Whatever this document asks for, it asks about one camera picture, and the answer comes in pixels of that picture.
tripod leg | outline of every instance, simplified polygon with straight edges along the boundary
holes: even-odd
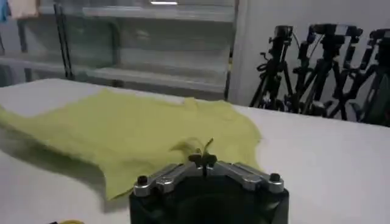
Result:
[[[363,118],[362,122],[367,122],[368,115],[370,115],[372,108],[374,107],[374,99],[377,98],[378,90],[380,88],[380,83],[383,80],[383,77],[386,75],[383,68],[377,68],[376,69],[376,76],[374,80],[372,81],[371,88],[368,94],[368,97],[366,99],[365,106],[363,108]]]
[[[347,120],[347,112],[346,112],[347,99],[344,98],[344,93],[342,91],[342,89],[344,88],[345,82],[343,83],[343,80],[342,80],[343,77],[341,77],[340,67],[339,67],[339,63],[337,61],[333,62],[333,73],[335,74],[336,90],[337,90],[337,95],[339,96],[339,104],[337,107],[341,111],[341,119],[346,121]],[[333,115],[333,117],[334,117],[335,114],[337,113],[337,111],[335,113],[333,111],[330,115]]]
[[[290,76],[288,74],[288,65],[287,65],[287,62],[284,62],[284,65],[283,65],[283,73],[285,74],[285,79],[286,79],[286,84],[287,84],[287,91],[288,91],[288,95],[289,96],[292,96],[293,92],[293,87],[291,85],[291,81],[290,81]]]
[[[263,86],[264,86],[266,79],[267,79],[267,76],[264,76],[264,78],[260,80],[260,84],[257,87],[256,93],[253,96],[252,101],[249,104],[250,107],[254,107],[255,104],[259,101],[259,98],[261,100],[261,98],[263,97]]]
[[[323,60],[317,61],[316,67],[314,68],[314,71],[310,74],[309,79],[312,79],[312,81],[313,81],[313,79],[315,78],[315,81],[313,83],[313,86],[310,89],[309,94],[307,95],[306,102],[303,106],[302,114],[308,114],[309,107],[310,107],[311,103],[313,102],[315,90],[316,90],[316,87],[317,87],[318,82],[319,82],[319,78],[318,78],[317,73],[318,73],[318,71],[322,71],[323,67],[324,67],[324,61]]]
[[[319,73],[319,75],[318,75],[319,76],[319,84],[317,86],[316,93],[314,95],[315,101],[321,100],[322,92],[324,91],[324,86],[325,86],[328,74],[329,74],[330,70],[332,69],[332,62],[325,61],[324,66],[325,66],[324,70],[322,70],[322,72]]]

yellow t-shirt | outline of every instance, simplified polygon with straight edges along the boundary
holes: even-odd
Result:
[[[109,90],[35,117],[0,108],[0,124],[49,149],[98,166],[106,197],[127,192],[139,175],[150,175],[208,147],[218,160],[258,167],[254,124],[226,102],[168,103]]]

white table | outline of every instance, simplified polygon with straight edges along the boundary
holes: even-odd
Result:
[[[33,116],[101,88],[66,80],[40,80],[0,88],[0,104],[23,116]],[[181,101],[173,96],[115,91]],[[267,172],[279,172],[285,180],[291,193],[290,223],[390,223],[390,128],[235,108],[261,131],[263,140],[257,147],[260,166]],[[9,142],[6,138],[2,134],[0,141]],[[99,181],[85,183],[82,177],[51,172],[3,151],[0,223],[41,224],[66,219],[87,224],[130,222],[127,199],[104,201]]]

